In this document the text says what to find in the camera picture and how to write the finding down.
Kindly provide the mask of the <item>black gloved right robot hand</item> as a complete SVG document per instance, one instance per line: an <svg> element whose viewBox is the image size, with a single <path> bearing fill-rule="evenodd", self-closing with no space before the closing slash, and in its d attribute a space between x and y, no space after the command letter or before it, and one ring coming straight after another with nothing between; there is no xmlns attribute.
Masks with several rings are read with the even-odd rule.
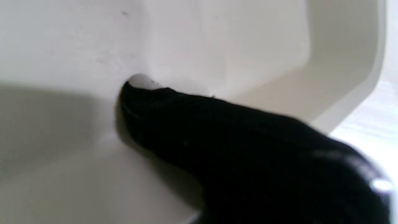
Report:
<svg viewBox="0 0 398 224"><path fill-rule="evenodd" d="M217 224L390 224L394 187L352 146L304 122L163 87L119 94L130 138L200 183Z"/></svg>

